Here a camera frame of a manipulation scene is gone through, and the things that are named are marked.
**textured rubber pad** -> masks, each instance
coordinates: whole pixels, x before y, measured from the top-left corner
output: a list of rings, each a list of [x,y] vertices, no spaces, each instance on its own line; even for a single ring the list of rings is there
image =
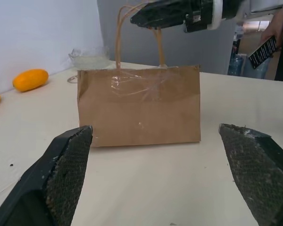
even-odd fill
[[[91,142],[91,126],[56,137],[0,206],[0,226],[70,226]]]
[[[258,131],[221,124],[234,181],[260,226],[283,226],[283,149]]]

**table surface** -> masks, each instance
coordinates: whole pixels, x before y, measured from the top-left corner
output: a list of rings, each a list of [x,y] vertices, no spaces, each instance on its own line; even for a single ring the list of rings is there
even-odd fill
[[[67,83],[75,74],[2,94],[0,205],[52,139],[78,127],[77,86]],[[258,225],[233,182],[218,126],[246,125],[283,148],[283,82],[201,73],[200,87],[200,143],[91,149],[73,226]]]

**brown paper bag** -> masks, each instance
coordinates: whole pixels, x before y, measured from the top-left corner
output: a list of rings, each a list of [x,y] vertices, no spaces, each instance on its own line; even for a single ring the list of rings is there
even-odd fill
[[[78,72],[80,126],[93,126],[93,147],[199,142],[199,67],[121,69],[125,16],[117,20],[117,69]],[[163,65],[161,30],[155,35]]]

